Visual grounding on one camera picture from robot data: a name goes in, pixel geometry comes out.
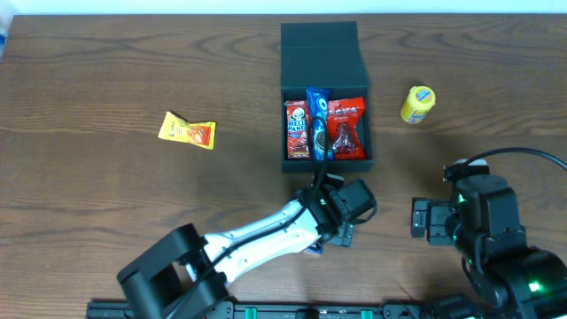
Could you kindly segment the blue Eclipse mint box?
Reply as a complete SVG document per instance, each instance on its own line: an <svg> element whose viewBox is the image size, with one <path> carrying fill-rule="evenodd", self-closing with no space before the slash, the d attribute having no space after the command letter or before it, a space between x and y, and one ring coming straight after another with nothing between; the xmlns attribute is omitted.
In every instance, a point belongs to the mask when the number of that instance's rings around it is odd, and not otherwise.
<svg viewBox="0 0 567 319"><path fill-rule="evenodd" d="M323 252L323 245L320 243L313 243L312 245L307 247L304 252L321 255Z"/></svg>

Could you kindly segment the blue Oreo cookie pack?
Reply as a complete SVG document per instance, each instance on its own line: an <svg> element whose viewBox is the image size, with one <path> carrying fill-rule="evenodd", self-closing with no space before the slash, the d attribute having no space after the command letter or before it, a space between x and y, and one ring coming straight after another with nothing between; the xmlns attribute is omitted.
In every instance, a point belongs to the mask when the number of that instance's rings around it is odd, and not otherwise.
<svg viewBox="0 0 567 319"><path fill-rule="evenodd" d="M327 115L329 106L328 89L308 87L306 90L309 112L311 115L308 141L315 160L333 160L330 146L330 133L328 132Z"/></svg>

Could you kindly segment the red Kracie candy bag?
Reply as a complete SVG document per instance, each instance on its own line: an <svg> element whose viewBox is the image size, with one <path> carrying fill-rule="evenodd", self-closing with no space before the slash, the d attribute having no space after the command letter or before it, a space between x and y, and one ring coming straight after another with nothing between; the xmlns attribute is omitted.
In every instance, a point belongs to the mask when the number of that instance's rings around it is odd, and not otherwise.
<svg viewBox="0 0 567 319"><path fill-rule="evenodd" d="M357 133L357 125L364 110L365 104L362 97L329 102L327 124L335 160L364 160L366 158Z"/></svg>

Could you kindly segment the red Hello Panda box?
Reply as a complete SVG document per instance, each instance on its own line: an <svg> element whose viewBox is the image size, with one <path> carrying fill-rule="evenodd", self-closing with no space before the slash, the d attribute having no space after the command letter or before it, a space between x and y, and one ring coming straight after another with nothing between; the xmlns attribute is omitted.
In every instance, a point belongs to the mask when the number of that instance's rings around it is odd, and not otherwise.
<svg viewBox="0 0 567 319"><path fill-rule="evenodd" d="M306 100L290 100L286 108L286 151L288 160L308 159L307 125L310 122Z"/></svg>

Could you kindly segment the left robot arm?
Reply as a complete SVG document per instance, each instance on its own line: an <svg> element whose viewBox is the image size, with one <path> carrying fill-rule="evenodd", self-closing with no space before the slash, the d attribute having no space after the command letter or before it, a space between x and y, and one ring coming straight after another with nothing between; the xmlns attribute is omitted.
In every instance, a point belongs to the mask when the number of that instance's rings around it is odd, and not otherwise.
<svg viewBox="0 0 567 319"><path fill-rule="evenodd" d="M336 237L373 207L347 189L306 189L279 211L244 227L201 236L192 224L169 232L117 275L138 318L201 318L244 273Z"/></svg>

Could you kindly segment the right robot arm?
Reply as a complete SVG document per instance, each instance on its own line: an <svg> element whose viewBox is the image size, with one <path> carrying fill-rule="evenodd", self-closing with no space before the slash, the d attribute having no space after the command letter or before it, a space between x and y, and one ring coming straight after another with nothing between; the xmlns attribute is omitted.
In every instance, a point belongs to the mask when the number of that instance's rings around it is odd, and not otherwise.
<svg viewBox="0 0 567 319"><path fill-rule="evenodd" d="M517 195L497 175L471 175L453 184L449 199L414 198L412 237L451 245L487 305L439 302L435 315L559 318L566 314L566 266L550 251L527 244Z"/></svg>

